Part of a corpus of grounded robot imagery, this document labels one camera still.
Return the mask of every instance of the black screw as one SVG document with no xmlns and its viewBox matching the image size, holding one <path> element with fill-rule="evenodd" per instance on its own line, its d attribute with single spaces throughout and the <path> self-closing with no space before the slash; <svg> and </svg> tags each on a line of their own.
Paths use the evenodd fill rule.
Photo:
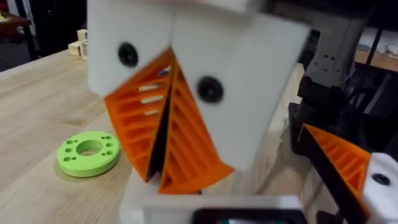
<svg viewBox="0 0 398 224">
<path fill-rule="evenodd" d="M 381 185 L 385 185 L 385 186 L 391 185 L 390 179 L 383 174 L 372 174 L 372 178 L 374 181 L 376 181 L 377 183 L 379 183 Z"/>
<path fill-rule="evenodd" d="M 135 67 L 138 64 L 138 53 L 136 48 L 125 42 L 119 47 L 119 60 L 127 67 Z"/>
<path fill-rule="evenodd" d="M 223 99 L 224 89 L 213 77 L 203 77 L 197 86 L 198 94 L 207 103 L 219 103 Z"/>
</svg>

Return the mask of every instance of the green washer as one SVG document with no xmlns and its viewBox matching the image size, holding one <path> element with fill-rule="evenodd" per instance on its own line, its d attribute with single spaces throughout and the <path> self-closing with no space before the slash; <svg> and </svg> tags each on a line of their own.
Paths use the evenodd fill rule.
<svg viewBox="0 0 398 224">
<path fill-rule="evenodd" d="M 74 177 L 102 174 L 110 170 L 119 159 L 118 140 L 101 131 L 75 135 L 57 149 L 57 162 L 61 170 Z"/>
</svg>

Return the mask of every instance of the orange ribbed fin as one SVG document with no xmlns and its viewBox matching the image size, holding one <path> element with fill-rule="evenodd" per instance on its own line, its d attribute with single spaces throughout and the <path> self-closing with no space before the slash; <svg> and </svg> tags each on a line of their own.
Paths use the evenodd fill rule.
<svg viewBox="0 0 398 224">
<path fill-rule="evenodd" d="M 350 191 L 361 201 L 362 189 L 371 159 L 370 153 L 322 129 L 304 124 L 329 158 Z"/>
<path fill-rule="evenodd" d="M 144 180 L 160 119 L 169 93 L 175 61 L 171 49 L 105 98 L 109 116 L 129 160 Z"/>
<path fill-rule="evenodd" d="M 172 67 L 167 148 L 159 193 L 197 192 L 229 175 L 176 62 Z"/>
</svg>

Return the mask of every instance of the wooden block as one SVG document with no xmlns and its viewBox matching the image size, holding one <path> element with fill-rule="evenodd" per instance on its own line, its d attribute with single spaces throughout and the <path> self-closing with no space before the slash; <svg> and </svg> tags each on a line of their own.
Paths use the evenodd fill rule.
<svg viewBox="0 0 398 224">
<path fill-rule="evenodd" d="M 86 29 L 81 29 L 77 31 L 77 38 L 80 41 L 87 40 L 87 30 Z"/>
<path fill-rule="evenodd" d="M 87 60 L 87 40 L 82 41 L 80 44 L 80 55 L 82 59 Z"/>
<path fill-rule="evenodd" d="M 80 56 L 81 55 L 80 45 L 81 45 L 81 41 L 79 41 L 79 40 L 69 44 L 68 45 L 69 54 Z"/>
</svg>

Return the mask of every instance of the wooden tabletop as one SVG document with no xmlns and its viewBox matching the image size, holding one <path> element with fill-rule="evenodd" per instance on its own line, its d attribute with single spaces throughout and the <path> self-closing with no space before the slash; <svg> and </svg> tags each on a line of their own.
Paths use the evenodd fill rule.
<svg viewBox="0 0 398 224">
<path fill-rule="evenodd" d="M 327 211 L 330 199 L 316 205 L 323 194 L 328 198 L 326 188 L 289 145 L 287 105 L 300 101 L 302 75 L 296 65 L 253 168 L 204 194 L 294 194 L 311 217 L 316 208 Z M 88 179 L 69 177 L 55 163 L 56 149 L 70 136 L 113 133 L 103 100 L 87 88 L 84 60 L 60 52 L 0 73 L 0 127 L 0 223 L 118 222 L 132 169 L 124 155 L 109 172 Z"/>
<path fill-rule="evenodd" d="M 357 50 L 355 53 L 355 61 L 365 64 L 366 60 L 368 59 L 368 55 L 369 52 L 367 51 Z M 378 68 L 384 68 L 387 70 L 398 72 L 398 60 L 390 58 L 387 55 L 384 55 L 378 51 L 375 51 L 371 65 Z"/>
</svg>

